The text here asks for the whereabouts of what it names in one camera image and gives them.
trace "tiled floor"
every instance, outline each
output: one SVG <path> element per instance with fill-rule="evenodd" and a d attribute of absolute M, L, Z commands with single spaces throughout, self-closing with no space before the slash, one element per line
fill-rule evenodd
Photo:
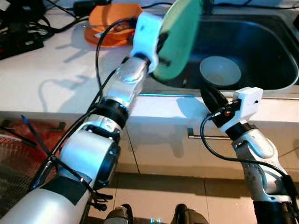
<path fill-rule="evenodd" d="M 176 205 L 184 203 L 210 224 L 256 223 L 244 181 L 120 173 L 111 188 L 101 192 L 113 195 L 114 199 L 105 212 L 91 208 L 91 217 L 105 218 L 113 207 L 128 203 L 139 220 L 154 218 L 170 223 Z"/>

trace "black cable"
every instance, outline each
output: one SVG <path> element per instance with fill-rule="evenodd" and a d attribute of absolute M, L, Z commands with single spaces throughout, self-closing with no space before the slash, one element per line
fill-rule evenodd
<path fill-rule="evenodd" d="M 226 156 L 220 155 L 217 152 L 215 152 L 210 147 L 210 145 L 208 144 L 208 142 L 206 141 L 205 133 L 204 133 L 204 128 L 205 128 L 205 124 L 210 119 L 212 119 L 213 117 L 218 116 L 218 115 L 220 115 L 220 112 L 219 113 L 213 113 L 213 114 L 206 115 L 206 117 L 203 119 L 203 121 L 202 121 L 202 123 L 200 125 L 200 136 L 201 136 L 202 143 L 204 144 L 204 146 L 208 149 L 208 151 L 210 153 L 212 153 L 213 155 L 215 155 L 216 157 L 218 157 L 220 159 L 231 161 L 231 162 L 250 163 L 250 164 L 256 164 L 256 165 L 262 165 L 262 166 L 269 167 L 269 168 L 275 170 L 276 172 L 278 172 L 279 174 L 281 174 L 282 179 L 284 179 L 285 181 L 286 180 L 291 180 L 291 182 L 292 182 L 292 179 L 289 178 L 288 174 L 285 174 L 281 169 L 279 169 L 278 167 L 276 167 L 274 165 L 271 165 L 271 164 L 268 164 L 268 163 L 262 162 L 262 161 L 255 161 L 255 160 L 246 160 L 246 159 L 237 159 L 237 158 L 232 158 L 232 157 L 226 157 Z M 284 184 L 284 186 L 285 186 L 286 189 L 287 188 L 290 189 L 289 186 L 287 186 L 287 184 L 290 184 L 289 182 L 284 182 L 283 181 L 283 184 Z M 299 211 L 298 211 L 298 205 L 297 205 L 297 200 L 296 200 L 297 197 L 293 194 L 293 192 L 289 196 L 291 198 L 292 206 L 293 206 L 293 209 L 294 209 L 294 217 L 297 219 L 297 221 L 299 223 L 299 213 L 298 213 Z"/>
<path fill-rule="evenodd" d="M 243 5 L 243 6 L 246 6 L 246 5 L 248 5 L 250 2 L 252 2 L 252 0 L 247 0 L 247 1 L 244 2 L 242 5 Z"/>
<path fill-rule="evenodd" d="M 33 141 L 31 141 L 31 140 L 29 140 L 29 139 L 27 139 L 27 138 L 25 138 L 25 137 L 17 134 L 16 132 L 14 132 L 12 130 L 7 129 L 6 127 L 0 126 L 0 129 L 3 130 L 3 131 L 6 131 L 6 132 L 8 132 L 8 133 L 10 133 L 10 134 L 12 134 L 12 135 L 14 135 L 16 137 L 18 137 L 19 139 L 22 140 L 23 143 L 25 143 L 25 144 L 33 147 L 33 148 L 36 148 L 36 143 L 35 142 L 33 142 Z"/>
<path fill-rule="evenodd" d="M 269 167 L 269 168 L 275 170 L 276 172 L 278 172 L 279 174 L 281 174 L 281 176 L 287 176 L 287 174 L 285 174 L 281 169 L 277 168 L 274 165 L 268 164 L 266 162 L 255 161 L 255 160 L 246 160 L 246 159 L 237 159 L 237 158 L 232 158 L 232 157 L 226 157 L 226 156 L 220 155 L 217 152 L 215 152 L 210 147 L 210 145 L 208 144 L 208 142 L 206 141 L 205 133 L 204 133 L 206 122 L 208 122 L 210 119 L 212 119 L 215 116 L 216 116 L 215 113 L 214 114 L 208 114 L 208 115 L 206 115 L 206 117 L 203 119 L 203 121 L 202 121 L 202 123 L 200 125 L 200 135 L 201 135 L 202 143 L 209 150 L 210 153 L 212 153 L 213 155 L 217 156 L 220 159 L 231 161 L 231 162 L 242 162 L 242 163 L 250 163 L 250 164 L 256 164 L 256 165 L 263 165 L 263 166 L 266 166 L 266 167 Z"/>
<path fill-rule="evenodd" d="M 218 3 L 214 4 L 214 7 L 248 7 L 248 8 L 263 8 L 263 9 L 278 9 L 278 10 L 285 10 L 285 9 L 296 9 L 299 8 L 299 6 L 293 6 L 293 7 L 276 7 L 276 6 L 258 6 L 258 5 L 238 5 L 238 4 L 232 4 L 232 3 Z"/>
<path fill-rule="evenodd" d="M 70 13 L 68 10 L 66 10 L 65 8 L 55 4 L 53 1 L 51 0 L 46 0 L 47 2 L 51 3 L 52 5 L 54 5 L 55 7 L 59 8 L 60 10 L 64 11 L 65 13 L 71 15 L 72 17 L 74 17 L 75 19 L 77 18 L 73 13 Z"/>
<path fill-rule="evenodd" d="M 102 83 L 101 83 L 101 78 L 100 78 L 100 69 L 99 69 L 99 54 L 100 54 L 100 47 L 104 41 L 104 38 L 105 36 L 108 34 L 108 32 L 113 28 L 115 27 L 116 25 L 119 25 L 121 23 L 124 23 L 124 22 L 128 22 L 128 23 L 131 23 L 133 21 L 132 18 L 130 19 L 123 19 L 123 20 L 118 20 L 114 23 L 112 23 L 110 26 L 108 26 L 108 28 L 101 34 L 101 37 L 99 39 L 99 42 L 97 44 L 97 48 L 96 48 L 96 54 L 95 54 L 95 69 L 96 69 L 96 77 L 97 77 L 97 80 L 98 80 L 98 85 L 99 85 L 99 91 L 100 91 L 100 94 L 99 94 L 99 97 L 102 98 L 103 96 L 103 89 L 102 89 Z"/>
<path fill-rule="evenodd" d="M 30 124 L 29 120 L 26 119 L 25 116 L 21 115 L 22 120 L 26 124 L 26 126 L 29 128 L 30 132 L 33 134 L 35 139 L 37 140 L 38 144 L 42 147 L 44 152 L 51 158 L 53 162 L 57 162 L 60 166 L 62 166 L 64 169 L 69 171 L 74 177 L 76 177 L 85 187 L 86 189 L 91 193 L 92 198 L 95 202 L 95 204 L 98 203 L 98 199 L 93 191 L 93 189 L 89 186 L 89 184 L 84 180 L 82 176 L 80 176 L 76 171 L 74 171 L 72 168 L 70 168 L 68 165 L 66 165 L 64 162 L 62 162 L 60 159 L 58 159 L 54 154 L 52 154 L 46 145 L 44 144 L 43 140 L 41 137 L 37 134 L 33 126 Z"/>
<path fill-rule="evenodd" d="M 54 32 L 56 34 L 61 33 L 66 31 L 67 29 L 71 28 L 72 26 L 74 26 L 75 24 L 82 22 L 82 21 L 88 21 L 88 18 L 86 18 L 86 16 L 83 17 L 79 17 L 77 19 L 75 19 L 73 22 L 67 24 L 66 26 L 62 27 L 62 28 L 52 28 L 54 30 Z"/>
<path fill-rule="evenodd" d="M 93 110 L 88 111 L 87 113 L 83 114 L 81 117 L 79 117 L 70 127 L 69 129 L 63 134 L 63 136 L 59 139 L 59 141 L 56 143 L 56 145 L 53 147 L 52 154 L 55 154 L 61 147 L 61 145 L 64 143 L 64 141 L 74 132 L 74 129 L 78 128 L 81 123 L 92 113 Z"/>
<path fill-rule="evenodd" d="M 107 85 L 107 83 L 109 82 L 109 80 L 111 79 L 111 77 L 114 75 L 116 69 L 114 69 L 109 76 L 106 78 L 106 80 L 104 81 L 103 85 L 102 85 L 102 90 L 104 90 L 105 86 Z M 89 108 L 87 111 L 89 111 L 91 109 L 91 107 L 97 102 L 97 100 L 99 99 L 100 96 L 100 91 L 98 91 L 97 95 L 94 97 L 92 103 L 90 104 Z"/>
<path fill-rule="evenodd" d="M 173 3 L 170 3 L 170 2 L 157 2 L 154 4 L 148 5 L 148 6 L 142 6 L 141 8 L 146 9 L 146 8 L 151 8 L 151 7 L 158 6 L 158 5 L 170 5 L 171 6 L 172 4 Z"/>

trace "kitchen counter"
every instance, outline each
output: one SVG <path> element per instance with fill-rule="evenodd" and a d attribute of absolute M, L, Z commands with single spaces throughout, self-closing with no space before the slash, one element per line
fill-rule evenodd
<path fill-rule="evenodd" d="M 165 12 L 167 7 L 159 7 L 157 14 Z M 240 10 L 228 8 L 215 9 L 216 14 L 238 13 Z M 254 10 L 242 9 L 242 14 L 269 14 L 275 13 L 288 22 L 288 26 L 299 39 L 299 32 L 294 29 L 291 22 L 296 13 L 289 10 Z M 47 14 L 54 27 L 69 23 L 72 18 L 58 9 L 52 9 Z M 45 41 L 44 48 L 25 54 L 7 58 L 0 61 L 0 117 L 16 117 L 21 112 L 29 117 L 56 118 L 86 111 L 91 100 L 97 92 L 95 78 L 94 58 L 95 46 L 89 45 L 83 37 L 83 25 L 79 24 L 71 29 L 56 34 Z M 131 47 L 106 49 L 100 52 L 101 79 L 119 66 L 123 58 L 129 54 Z M 173 94 L 173 88 L 166 93 Z M 152 95 L 159 93 L 150 92 L 145 88 L 143 94 Z M 293 86 L 282 91 L 281 96 L 298 98 L 298 86 Z M 182 90 L 180 95 L 198 96 L 198 91 Z"/>

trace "stainless steel sink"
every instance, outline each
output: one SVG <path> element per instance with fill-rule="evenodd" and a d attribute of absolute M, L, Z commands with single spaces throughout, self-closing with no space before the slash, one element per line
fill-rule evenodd
<path fill-rule="evenodd" d="M 241 70 L 240 81 L 219 88 L 223 91 L 255 86 L 284 92 L 299 84 L 299 43 L 280 17 L 212 15 L 202 17 L 192 54 L 181 74 L 164 84 L 149 78 L 143 93 L 198 91 L 204 83 L 199 65 L 208 56 L 229 58 Z"/>

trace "white cabinet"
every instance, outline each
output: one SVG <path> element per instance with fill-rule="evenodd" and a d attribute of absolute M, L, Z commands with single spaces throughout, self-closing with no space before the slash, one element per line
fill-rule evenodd
<path fill-rule="evenodd" d="M 249 123 L 255 124 L 274 142 L 280 155 L 294 150 L 299 144 L 299 123 L 271 121 L 267 112 L 273 105 L 269 100 L 263 101 L 262 111 Z M 194 134 L 199 134 L 199 125 L 206 113 L 201 98 L 139 97 L 127 129 L 140 172 L 243 179 L 240 163 L 218 159 L 200 140 L 188 138 L 187 128 L 192 127 Z M 207 124 L 206 134 L 223 135 L 212 122 Z M 218 153 L 235 157 L 229 140 L 209 140 L 209 143 Z M 293 177 L 297 173 L 295 169 L 299 171 L 299 152 L 297 154 L 295 150 L 281 157 L 283 167 L 293 169 Z"/>

